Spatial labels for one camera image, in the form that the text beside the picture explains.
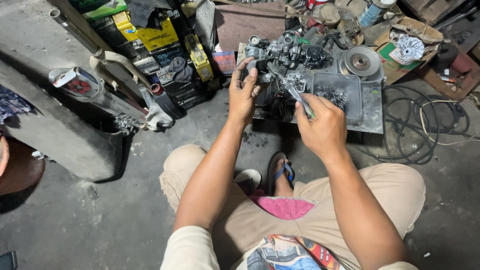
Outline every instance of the green box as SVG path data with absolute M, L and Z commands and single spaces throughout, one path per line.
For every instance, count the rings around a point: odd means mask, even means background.
M 88 21 L 127 9 L 125 0 L 69 0 L 69 3 Z

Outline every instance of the spray can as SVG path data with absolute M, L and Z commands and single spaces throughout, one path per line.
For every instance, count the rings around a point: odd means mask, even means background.
M 395 5 L 395 3 L 396 0 L 370 0 L 360 14 L 360 25 L 364 27 L 374 25 L 380 18 L 382 12 Z

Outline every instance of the concrete floor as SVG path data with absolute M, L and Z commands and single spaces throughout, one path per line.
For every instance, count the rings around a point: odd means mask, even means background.
M 407 84 L 434 93 L 422 81 Z M 84 182 L 60 165 L 48 164 L 29 197 L 0 197 L 3 209 L 13 207 L 12 201 L 26 199 L 18 208 L 0 215 L 0 253 L 16 250 L 19 269 L 23 270 L 159 269 L 174 221 L 158 181 L 162 164 L 181 145 L 209 147 L 227 119 L 227 103 L 228 92 L 221 90 L 165 133 L 136 134 L 126 171 L 119 180 Z M 480 111 L 469 100 L 462 105 L 471 117 L 469 133 L 478 135 Z M 398 107 L 398 113 L 405 113 L 404 108 Z M 307 182 L 326 176 L 321 162 L 301 142 L 296 127 L 290 126 L 293 131 L 288 127 L 263 121 L 249 126 L 237 170 L 252 168 L 266 175 L 270 156 L 282 150 L 293 162 L 296 180 Z M 406 146 L 419 143 L 416 136 L 406 135 Z M 441 137 L 443 142 L 459 140 L 463 137 Z M 359 169 L 377 163 L 351 144 L 348 147 Z M 419 269 L 474 269 L 479 264 L 480 218 L 475 214 L 480 209 L 479 153 L 480 143 L 438 146 L 436 159 L 414 166 L 425 179 L 427 196 L 415 229 L 405 242 Z

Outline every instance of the foot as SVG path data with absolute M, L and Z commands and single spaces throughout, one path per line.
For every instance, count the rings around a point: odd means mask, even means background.
M 283 163 L 288 163 L 288 160 L 278 160 L 276 164 L 276 172 L 282 169 Z M 275 193 L 274 196 L 293 197 L 293 189 L 290 187 L 290 181 L 288 181 L 287 170 L 280 175 L 275 181 Z

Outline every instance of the rusty metal sheet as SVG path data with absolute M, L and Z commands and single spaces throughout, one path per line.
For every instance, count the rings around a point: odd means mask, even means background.
M 285 2 L 245 4 L 254 7 L 285 11 Z M 235 5 L 215 6 L 218 41 L 222 50 L 238 50 L 240 42 L 248 42 L 251 35 L 278 39 L 285 31 L 285 16 Z

